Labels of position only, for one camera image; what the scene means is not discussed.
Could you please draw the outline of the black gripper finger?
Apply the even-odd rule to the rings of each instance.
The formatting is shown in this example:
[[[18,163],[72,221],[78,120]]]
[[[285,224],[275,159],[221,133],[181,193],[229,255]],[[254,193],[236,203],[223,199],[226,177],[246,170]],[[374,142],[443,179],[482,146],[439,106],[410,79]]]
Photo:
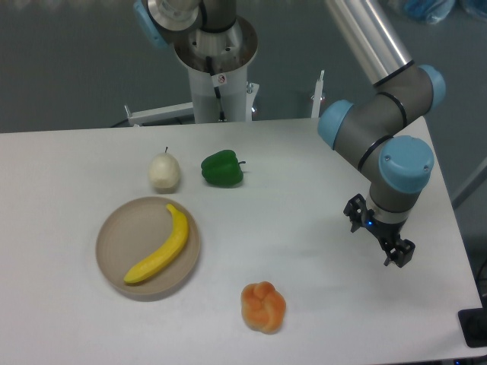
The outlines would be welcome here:
[[[365,227],[368,222],[368,210],[364,197],[361,194],[357,194],[349,199],[345,205],[343,214],[349,218],[351,232],[355,232],[359,228]]]
[[[384,252],[386,259],[384,265],[394,264],[398,268],[404,267],[408,264],[415,251],[415,244],[410,240],[397,239],[392,242],[385,242]]]

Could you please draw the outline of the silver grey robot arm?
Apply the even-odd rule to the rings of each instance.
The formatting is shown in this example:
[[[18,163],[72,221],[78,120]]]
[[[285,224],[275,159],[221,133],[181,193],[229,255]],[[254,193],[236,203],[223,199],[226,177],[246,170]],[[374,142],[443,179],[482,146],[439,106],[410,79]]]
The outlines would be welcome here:
[[[387,263],[403,267],[415,246],[400,231],[430,179],[434,154],[402,130],[444,99],[445,82],[435,68],[414,63],[378,2],[326,6],[376,94],[359,106],[346,100],[328,106],[318,133],[370,181],[368,196],[345,206],[352,229],[368,230]],[[197,123],[251,120],[247,66],[258,41],[235,2],[137,1],[133,11],[150,42],[173,45],[186,67]]]

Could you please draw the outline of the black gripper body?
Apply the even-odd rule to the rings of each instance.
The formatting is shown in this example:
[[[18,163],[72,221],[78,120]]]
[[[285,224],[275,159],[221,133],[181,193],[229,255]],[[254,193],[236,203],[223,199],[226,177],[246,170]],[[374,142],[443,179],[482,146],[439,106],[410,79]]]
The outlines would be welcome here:
[[[386,223],[383,218],[378,218],[372,209],[368,209],[364,217],[364,228],[377,238],[382,248],[394,248],[396,246],[404,223],[405,221]]]

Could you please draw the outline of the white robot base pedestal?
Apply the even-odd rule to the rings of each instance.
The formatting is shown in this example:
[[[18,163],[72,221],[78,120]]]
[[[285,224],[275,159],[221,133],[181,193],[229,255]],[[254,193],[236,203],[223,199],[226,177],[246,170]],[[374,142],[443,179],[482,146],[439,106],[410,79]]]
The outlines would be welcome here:
[[[258,87],[250,87],[247,69],[255,59],[258,38],[238,16],[221,33],[195,30],[174,46],[186,67],[196,123],[249,122]]]

